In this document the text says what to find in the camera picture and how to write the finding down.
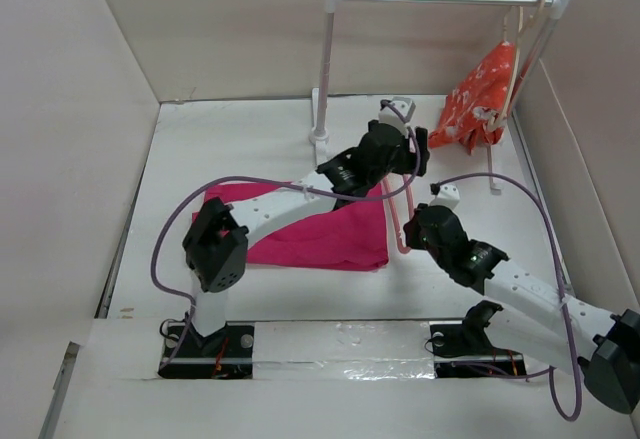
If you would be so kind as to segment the pink plastic hanger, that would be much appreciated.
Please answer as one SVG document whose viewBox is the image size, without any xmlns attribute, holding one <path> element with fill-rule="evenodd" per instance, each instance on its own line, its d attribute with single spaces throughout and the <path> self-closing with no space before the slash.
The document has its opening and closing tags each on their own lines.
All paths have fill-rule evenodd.
<svg viewBox="0 0 640 439">
<path fill-rule="evenodd" d="M 415 204 L 414 204 L 413 192 L 411 189 L 411 185 L 409 184 L 408 176 L 403 176 L 403 184 L 407 186 L 407 188 L 404 190 L 404 197 L 406 200 L 408 217 L 412 218 Z M 396 248 L 400 254 L 406 255 L 410 252 L 410 248 L 407 245 L 405 245 L 403 242 L 403 226 L 400 223 L 400 215 L 398 212 L 397 204 L 393 197 L 387 199 L 386 202 L 388 204 L 388 209 L 391 214 L 391 221 L 393 224 Z"/>
</svg>

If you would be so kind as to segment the magenta pink trousers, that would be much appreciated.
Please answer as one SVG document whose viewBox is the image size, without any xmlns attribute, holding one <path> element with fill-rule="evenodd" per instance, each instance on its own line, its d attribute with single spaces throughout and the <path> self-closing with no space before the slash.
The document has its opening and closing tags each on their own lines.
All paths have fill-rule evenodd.
<svg viewBox="0 0 640 439">
<path fill-rule="evenodd" d="M 356 202 L 273 232 L 248 250 L 251 265 L 369 272 L 389 262 L 381 202 Z"/>
</svg>

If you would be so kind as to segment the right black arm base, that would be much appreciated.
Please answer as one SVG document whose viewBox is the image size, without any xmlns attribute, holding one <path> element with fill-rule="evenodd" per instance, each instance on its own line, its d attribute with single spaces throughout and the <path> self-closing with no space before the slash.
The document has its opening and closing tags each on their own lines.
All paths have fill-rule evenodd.
<svg viewBox="0 0 640 439">
<path fill-rule="evenodd" d="M 430 337 L 424 348 L 433 355 L 438 379 L 524 377 L 527 374 L 520 353 L 494 347 L 486 335 L 490 320 L 501 311 L 500 305 L 483 300 L 463 318 L 429 323 Z"/>
</svg>

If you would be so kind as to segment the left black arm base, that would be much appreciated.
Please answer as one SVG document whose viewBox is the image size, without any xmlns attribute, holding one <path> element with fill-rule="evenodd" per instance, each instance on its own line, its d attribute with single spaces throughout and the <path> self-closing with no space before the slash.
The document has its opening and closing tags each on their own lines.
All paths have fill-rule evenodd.
<svg viewBox="0 0 640 439">
<path fill-rule="evenodd" d="M 164 340 L 160 377 L 218 380 L 253 377 L 254 323 L 227 323 L 209 337 L 190 329 L 178 346 L 183 329 L 184 321 L 175 319 L 166 319 L 159 327 Z"/>
</svg>

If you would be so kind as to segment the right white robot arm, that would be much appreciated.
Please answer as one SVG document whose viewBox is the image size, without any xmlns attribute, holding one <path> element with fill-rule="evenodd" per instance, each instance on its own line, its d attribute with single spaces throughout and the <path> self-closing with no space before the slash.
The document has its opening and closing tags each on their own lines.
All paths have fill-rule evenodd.
<svg viewBox="0 0 640 439">
<path fill-rule="evenodd" d="M 466 313 L 460 342 L 473 352 L 511 349 L 567 374 L 577 372 L 609 409 L 639 403 L 639 315 L 615 314 L 536 278 L 505 252 L 467 236 L 442 205 L 421 204 L 403 227 L 409 248 L 424 250 L 458 285 L 482 301 Z"/>
</svg>

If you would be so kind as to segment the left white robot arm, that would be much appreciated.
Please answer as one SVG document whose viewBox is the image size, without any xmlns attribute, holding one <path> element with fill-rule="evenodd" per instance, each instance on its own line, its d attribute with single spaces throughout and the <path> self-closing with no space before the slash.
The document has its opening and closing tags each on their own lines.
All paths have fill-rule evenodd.
<svg viewBox="0 0 640 439">
<path fill-rule="evenodd" d="M 182 242 L 186 264 L 199 281 L 188 333 L 190 346 L 205 356 L 222 346 L 226 290 L 244 275 L 251 247 L 308 217 L 390 198 L 390 193 L 375 197 L 369 192 L 389 174 L 424 175 L 427 143 L 425 128 L 372 120 L 357 146 L 298 181 L 278 182 L 275 190 L 244 201 L 205 202 Z"/>
</svg>

